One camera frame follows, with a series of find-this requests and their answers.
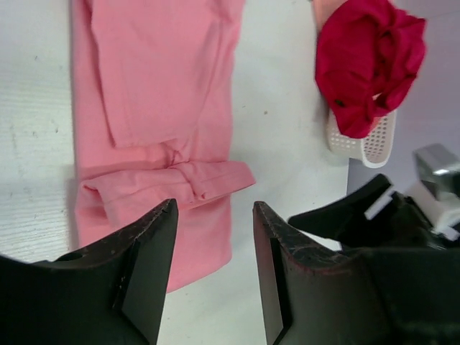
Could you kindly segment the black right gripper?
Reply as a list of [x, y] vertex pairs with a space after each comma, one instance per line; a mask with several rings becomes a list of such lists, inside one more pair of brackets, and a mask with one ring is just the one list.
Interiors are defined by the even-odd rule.
[[309, 234], [340, 241], [344, 247], [428, 247], [453, 249], [459, 239], [437, 234], [415, 201], [399, 192], [374, 215], [364, 213], [392, 186], [383, 174], [360, 189], [312, 211], [291, 216], [287, 223]]

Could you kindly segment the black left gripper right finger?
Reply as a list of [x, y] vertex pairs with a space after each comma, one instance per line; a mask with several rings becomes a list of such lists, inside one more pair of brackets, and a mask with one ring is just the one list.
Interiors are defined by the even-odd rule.
[[457, 344], [459, 251], [334, 252], [253, 207], [268, 344]]

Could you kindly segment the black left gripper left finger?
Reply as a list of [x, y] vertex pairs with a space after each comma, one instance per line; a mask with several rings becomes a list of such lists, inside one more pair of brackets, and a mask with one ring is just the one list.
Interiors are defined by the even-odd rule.
[[53, 262], [1, 258], [3, 344], [156, 344], [175, 200]]

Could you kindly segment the pink t-shirt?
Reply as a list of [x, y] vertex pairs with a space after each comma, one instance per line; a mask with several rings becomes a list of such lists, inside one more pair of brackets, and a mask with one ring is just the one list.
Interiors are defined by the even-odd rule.
[[178, 290], [230, 261], [231, 195], [255, 182], [229, 158], [244, 2], [70, 5], [79, 244], [175, 199]]

